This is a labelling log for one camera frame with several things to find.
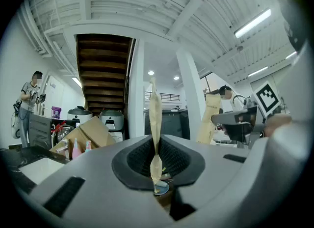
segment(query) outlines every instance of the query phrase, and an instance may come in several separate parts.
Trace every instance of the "brown paper bag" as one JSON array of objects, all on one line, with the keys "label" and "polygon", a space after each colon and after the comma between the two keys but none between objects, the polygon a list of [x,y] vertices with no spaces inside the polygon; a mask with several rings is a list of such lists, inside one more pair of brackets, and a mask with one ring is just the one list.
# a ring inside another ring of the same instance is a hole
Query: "brown paper bag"
[{"label": "brown paper bag", "polygon": [[211,121],[211,117],[214,114],[219,113],[220,100],[221,98],[219,95],[206,95],[206,109],[204,112],[200,130],[198,132],[197,142],[210,144],[216,128],[216,126]]},{"label": "brown paper bag", "polygon": [[158,155],[158,143],[160,139],[160,130],[161,130],[161,117],[162,117],[162,105],[161,105],[161,97],[157,93],[156,90],[156,80],[153,77],[151,79],[152,84],[152,94],[151,101],[149,107],[149,120],[151,124],[151,131],[153,136],[153,142],[155,147],[155,156],[151,163],[151,177],[156,184],[161,177],[162,173],[162,162]]}]

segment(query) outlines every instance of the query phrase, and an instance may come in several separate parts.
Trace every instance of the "fluorescent light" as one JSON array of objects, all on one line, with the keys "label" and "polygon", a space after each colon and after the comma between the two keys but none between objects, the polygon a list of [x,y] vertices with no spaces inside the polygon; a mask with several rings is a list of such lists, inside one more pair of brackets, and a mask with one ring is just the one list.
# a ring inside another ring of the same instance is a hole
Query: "fluorescent light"
[{"label": "fluorescent light", "polygon": [[249,22],[247,25],[243,26],[239,30],[235,32],[236,38],[242,37],[245,33],[253,29],[256,25],[264,21],[266,18],[270,17],[271,10],[268,9],[265,12],[263,12],[261,15],[259,15],[257,18],[253,19],[251,22]]},{"label": "fluorescent light", "polygon": [[262,68],[262,69],[260,69],[260,70],[258,70],[258,71],[256,71],[256,72],[254,72],[254,73],[251,73],[251,74],[249,74],[248,77],[251,77],[251,76],[253,76],[253,75],[255,75],[255,74],[257,74],[257,73],[259,73],[259,72],[261,72],[261,71],[263,71],[263,70],[266,70],[267,68],[268,68],[268,66],[266,66],[266,67],[264,67],[264,68]]},{"label": "fluorescent light", "polygon": [[74,80],[76,82],[76,84],[78,84],[80,87],[82,87],[82,84],[79,82],[77,77],[72,77],[72,80]]},{"label": "fluorescent light", "polygon": [[288,56],[286,57],[286,59],[287,59],[287,58],[290,58],[291,56],[293,56],[293,55],[295,55],[295,54],[296,54],[296,52],[291,53],[290,55],[288,55]]}]

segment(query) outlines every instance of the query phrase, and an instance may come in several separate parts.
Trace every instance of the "pink bottle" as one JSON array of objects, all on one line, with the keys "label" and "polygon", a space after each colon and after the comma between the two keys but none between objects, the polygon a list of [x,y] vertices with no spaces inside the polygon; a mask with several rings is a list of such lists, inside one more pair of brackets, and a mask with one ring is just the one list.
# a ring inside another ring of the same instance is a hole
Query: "pink bottle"
[{"label": "pink bottle", "polygon": [[91,141],[86,142],[86,150],[85,153],[92,150]]},{"label": "pink bottle", "polygon": [[78,147],[78,139],[75,138],[74,139],[74,147],[73,147],[73,151],[72,151],[72,160],[74,160],[75,158],[77,158],[81,154],[82,154],[82,152],[80,151],[80,149]]}]

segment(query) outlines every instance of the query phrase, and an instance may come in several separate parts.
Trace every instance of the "white appliance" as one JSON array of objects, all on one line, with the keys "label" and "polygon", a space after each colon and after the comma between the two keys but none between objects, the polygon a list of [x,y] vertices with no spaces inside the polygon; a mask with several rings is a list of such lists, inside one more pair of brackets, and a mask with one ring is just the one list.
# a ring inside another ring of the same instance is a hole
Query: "white appliance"
[{"label": "white appliance", "polygon": [[121,112],[103,110],[100,113],[99,119],[107,126],[110,135],[117,143],[124,140],[124,117]]},{"label": "white appliance", "polygon": [[67,120],[79,119],[79,123],[83,124],[93,117],[92,112],[85,110],[84,107],[76,107],[68,111]]}]

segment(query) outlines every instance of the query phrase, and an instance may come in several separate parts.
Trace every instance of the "hand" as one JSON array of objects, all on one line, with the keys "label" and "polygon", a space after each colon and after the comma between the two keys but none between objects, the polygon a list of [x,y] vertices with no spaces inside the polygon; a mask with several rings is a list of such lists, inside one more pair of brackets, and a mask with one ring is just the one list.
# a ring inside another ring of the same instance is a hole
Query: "hand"
[{"label": "hand", "polygon": [[275,114],[266,121],[264,128],[265,137],[270,137],[277,128],[281,127],[282,125],[290,124],[291,122],[292,118],[290,115]]}]

